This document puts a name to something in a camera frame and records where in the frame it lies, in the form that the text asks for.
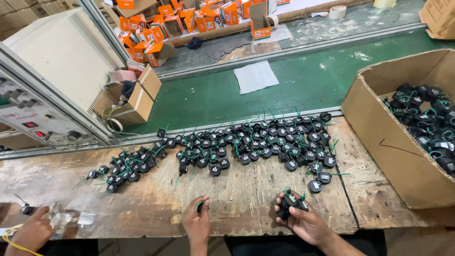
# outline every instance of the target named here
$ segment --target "control panel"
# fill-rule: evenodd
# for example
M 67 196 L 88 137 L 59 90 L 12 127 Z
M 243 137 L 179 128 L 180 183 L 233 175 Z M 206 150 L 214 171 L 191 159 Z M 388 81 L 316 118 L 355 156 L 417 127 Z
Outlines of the control panel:
M 90 140 L 70 119 L 0 73 L 0 120 L 45 144 L 65 146 Z

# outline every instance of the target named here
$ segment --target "green conveyor belt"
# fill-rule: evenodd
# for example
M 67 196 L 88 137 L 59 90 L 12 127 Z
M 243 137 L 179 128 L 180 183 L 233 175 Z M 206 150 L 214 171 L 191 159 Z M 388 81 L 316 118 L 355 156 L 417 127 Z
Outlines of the green conveyor belt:
M 295 112 L 340 106 L 357 71 L 368 65 L 440 48 L 455 41 L 433 40 L 427 33 L 390 36 L 358 45 L 305 53 L 271 61 L 280 84 L 240 95 L 234 71 L 224 70 L 164 82 L 147 123 L 125 128 L 129 133 L 153 133 L 158 127 L 181 129 L 228 122 L 237 117 Z

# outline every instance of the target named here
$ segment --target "metal rail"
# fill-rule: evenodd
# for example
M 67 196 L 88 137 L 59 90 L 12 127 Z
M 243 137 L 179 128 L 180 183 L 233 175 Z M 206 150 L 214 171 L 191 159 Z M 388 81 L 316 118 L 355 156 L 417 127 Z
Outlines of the metal rail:
M 366 32 L 366 33 L 361 33 L 358 35 L 345 36 L 345 37 L 341 37 L 341 38 L 316 42 L 316 43 L 307 44 L 307 45 L 303 45 L 303 46 L 291 47 L 291 48 L 287 48 L 287 49 L 280 50 L 280 51 L 263 53 L 263 54 L 259 54 L 257 56 L 250 56 L 250 57 L 242 58 L 239 60 L 225 61 L 225 62 L 214 63 L 211 65 L 206 65 L 206 66 L 201 66 L 201 67 L 195 67 L 195 68 L 190 68 L 190 69 L 185 69 L 185 70 L 180 70 L 180 71 L 159 74 L 158 77 L 163 82 L 163 81 L 174 80 L 174 79 L 179 79 L 179 78 L 184 78 L 184 77 L 198 76 L 198 75 L 211 73 L 211 72 L 215 72 L 215 71 L 219 71 L 219 70 L 243 67 L 245 65 L 253 64 L 256 62 L 260 62 L 260 61 L 272 61 L 275 59 L 282 59 L 282 58 L 290 57 L 290 56 L 297 55 L 297 54 L 303 54 L 303 53 L 308 53 L 308 52 L 313 52 L 313 51 L 321 51 L 321 50 L 330 49 L 330 48 L 336 48 L 336 47 L 352 45 L 352 44 L 357 44 L 357 43 L 366 42 L 366 41 L 372 41 L 372 40 L 376 40 L 376 39 L 386 37 L 386 36 L 391 36 L 391 35 L 412 33 L 414 31 L 423 31 L 426 29 L 426 27 L 427 26 L 425 23 L 416 22 L 416 23 L 411 23 L 411 24 L 407 24 L 407 25 L 381 29 L 378 31 Z
M 341 107 L 333 107 L 333 108 L 321 108 L 321 109 L 315 109 L 315 110 L 309 110 L 309 111 L 301 111 L 299 114 L 301 116 L 304 115 L 319 115 L 322 112 L 328 112 L 332 115 L 332 117 L 340 117 L 343 114 L 341 113 Z M 298 114 L 297 113 L 288 113 L 284 115 L 276 115 L 276 118 L 294 118 Z M 235 121 L 233 122 L 234 125 L 239 125 L 242 123 L 260 123 L 262 122 L 262 118 L 258 119 L 257 121 L 252 122 L 254 119 L 257 117 L 261 116 L 255 116 L 247 120 L 240 120 L 240 121 Z M 271 120 L 273 117 L 272 116 L 266 116 L 266 120 Z M 191 127 L 191 128 L 185 128 L 185 134 L 190 134 L 192 130 L 195 129 L 195 132 L 200 132 L 204 131 L 207 129 L 214 129 L 219 126 L 219 128 L 227 128 L 230 126 L 230 122 L 226 123 L 217 123 L 217 124 L 210 124 L 210 125 L 204 125 L 204 126 L 199 126 L 197 129 L 196 127 Z M 175 137 L 177 134 L 183 134 L 183 129 L 178 129 L 178 130 L 172 130 L 168 131 L 167 135 L 169 137 Z M 43 156 L 43 155 L 51 155 L 51 154 L 61 154 L 61 153 L 72 153 L 72 152 L 79 152 L 79 151 L 87 151 L 87 150 L 94 150 L 94 149 L 104 149 L 104 148 L 115 148 L 118 146 L 131 146 L 131 145 L 141 145 L 141 144 L 147 144 L 147 143 L 153 143 L 161 138 L 157 136 L 157 133 L 149 133 L 149 134 L 144 134 L 144 135 L 137 135 L 137 136 L 131 136 L 128 137 L 128 139 L 123 139 L 121 140 L 119 145 L 104 145 L 100 146 L 97 144 L 93 143 L 85 143 L 82 144 L 78 147 L 70 146 L 70 147 L 57 147 L 56 149 L 51 149 L 50 147 L 40 147 L 40 148 L 30 148 L 30 149 L 23 149 L 23 150 L 15 150 L 15 151 L 5 151 L 0 153 L 0 160 L 8 160 L 8 159 L 17 159 L 17 158 L 24 158 L 24 157 L 33 157 L 33 156 Z

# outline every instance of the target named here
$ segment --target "dark cloth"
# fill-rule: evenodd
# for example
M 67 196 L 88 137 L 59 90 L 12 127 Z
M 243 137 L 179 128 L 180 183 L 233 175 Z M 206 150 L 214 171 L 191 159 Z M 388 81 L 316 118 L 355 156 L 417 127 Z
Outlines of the dark cloth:
M 188 47 L 188 49 L 195 50 L 195 49 L 198 49 L 199 47 L 201 47 L 201 45 L 202 45 L 201 40 L 197 37 L 193 37 L 187 47 Z
M 368 256 L 387 255 L 383 230 L 359 230 L 353 235 L 341 237 Z M 232 256 L 324 255 L 299 236 L 226 236 L 224 241 Z
M 121 92 L 125 97 L 129 98 L 131 97 L 131 94 L 133 93 L 134 90 L 134 84 L 130 81 L 125 81 L 123 83 L 123 88 L 121 89 Z

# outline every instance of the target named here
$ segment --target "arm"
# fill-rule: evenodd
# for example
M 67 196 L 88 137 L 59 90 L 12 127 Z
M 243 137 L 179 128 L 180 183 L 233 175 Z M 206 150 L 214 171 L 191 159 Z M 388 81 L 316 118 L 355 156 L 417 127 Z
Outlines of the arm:
M 300 197 L 295 191 L 292 191 L 292 193 Z M 284 192 L 277 195 L 277 204 L 281 203 L 283 197 Z M 300 238 L 311 245 L 317 246 L 327 256 L 365 255 L 330 229 L 314 208 L 307 201 L 305 203 L 308 205 L 309 212 L 290 207 L 289 213 L 291 216 L 287 219 L 287 223 L 279 217 L 277 217 L 277 222 L 287 224 Z M 275 211 L 280 210 L 278 205 L 275 205 L 274 208 Z
M 202 201 L 204 202 L 199 215 L 195 209 Z M 207 256 L 208 238 L 210 236 L 208 210 L 208 196 L 200 196 L 191 201 L 183 213 L 182 225 L 190 241 L 190 256 Z
M 24 225 L 14 234 L 12 243 L 30 251 L 37 252 L 53 235 L 54 230 L 49 225 L 49 218 L 42 218 L 49 211 L 49 207 L 39 208 Z M 32 256 L 33 254 L 18 249 L 11 244 L 6 248 L 5 256 Z

